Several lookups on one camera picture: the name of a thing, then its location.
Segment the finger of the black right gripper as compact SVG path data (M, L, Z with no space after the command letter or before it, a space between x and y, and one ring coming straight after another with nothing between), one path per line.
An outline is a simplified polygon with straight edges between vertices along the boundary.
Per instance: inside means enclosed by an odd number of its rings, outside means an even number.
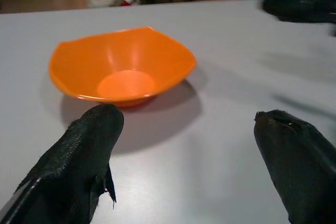
M255 115L254 136L290 223L335 223L335 147L282 110Z

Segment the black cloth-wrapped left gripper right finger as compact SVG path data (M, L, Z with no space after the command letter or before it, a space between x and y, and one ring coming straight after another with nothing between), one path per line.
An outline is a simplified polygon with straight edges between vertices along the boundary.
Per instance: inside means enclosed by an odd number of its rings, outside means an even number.
M335 0L261 0L260 8L290 23L335 23Z

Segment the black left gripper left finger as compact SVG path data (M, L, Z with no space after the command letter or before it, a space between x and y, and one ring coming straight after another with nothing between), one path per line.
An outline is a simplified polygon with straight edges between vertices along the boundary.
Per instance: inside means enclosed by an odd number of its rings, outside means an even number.
M116 202L109 160L123 125L112 104L73 121L19 183L1 223L90 223L102 194Z

